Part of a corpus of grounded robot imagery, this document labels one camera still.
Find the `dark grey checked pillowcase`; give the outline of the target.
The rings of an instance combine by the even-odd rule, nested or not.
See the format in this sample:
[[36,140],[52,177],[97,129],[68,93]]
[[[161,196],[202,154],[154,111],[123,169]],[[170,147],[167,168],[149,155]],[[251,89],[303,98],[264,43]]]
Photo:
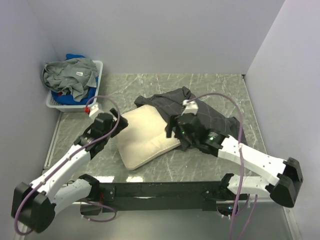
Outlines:
[[196,99],[196,96],[187,87],[178,88],[173,91],[155,94],[149,98],[139,96],[134,104],[139,108],[144,105],[153,106],[157,109],[163,120],[167,122],[171,115],[181,115],[184,107],[184,100],[194,100],[198,105],[197,116],[200,121],[210,128],[206,143],[209,147],[195,147],[205,154],[218,155],[222,142],[225,138],[232,136],[239,137],[239,131],[243,129],[240,121],[236,117],[225,117],[223,114]]

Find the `cream pillow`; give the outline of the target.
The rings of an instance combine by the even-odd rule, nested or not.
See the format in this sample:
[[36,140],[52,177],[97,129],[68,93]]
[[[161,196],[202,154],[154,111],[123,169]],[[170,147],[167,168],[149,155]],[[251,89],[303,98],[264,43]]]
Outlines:
[[143,105],[122,116],[127,119],[128,126],[114,138],[124,166],[129,171],[181,145],[177,138],[166,137],[167,123],[153,106]]

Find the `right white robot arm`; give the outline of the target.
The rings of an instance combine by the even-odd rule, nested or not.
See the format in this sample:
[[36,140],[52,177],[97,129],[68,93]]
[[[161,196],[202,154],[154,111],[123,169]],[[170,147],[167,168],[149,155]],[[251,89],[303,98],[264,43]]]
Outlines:
[[186,141],[201,152],[231,161],[256,173],[244,176],[227,173],[220,182],[219,193],[230,200],[237,193],[270,196],[277,204],[292,208],[304,181],[300,162],[273,157],[239,144],[231,135],[205,128],[192,113],[171,115],[165,128],[167,138]]

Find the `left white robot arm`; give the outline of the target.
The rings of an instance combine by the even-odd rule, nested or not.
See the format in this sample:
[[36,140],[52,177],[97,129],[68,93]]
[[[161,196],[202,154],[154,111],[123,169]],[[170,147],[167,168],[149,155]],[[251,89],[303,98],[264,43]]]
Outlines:
[[29,184],[22,182],[14,189],[11,216],[18,235],[42,233],[58,213],[76,201],[117,213],[102,203],[104,194],[100,182],[93,176],[83,174],[67,184],[81,166],[105,148],[110,138],[128,126],[118,107],[110,109],[109,113],[90,108],[88,113],[93,123],[75,140],[68,152],[46,173]]

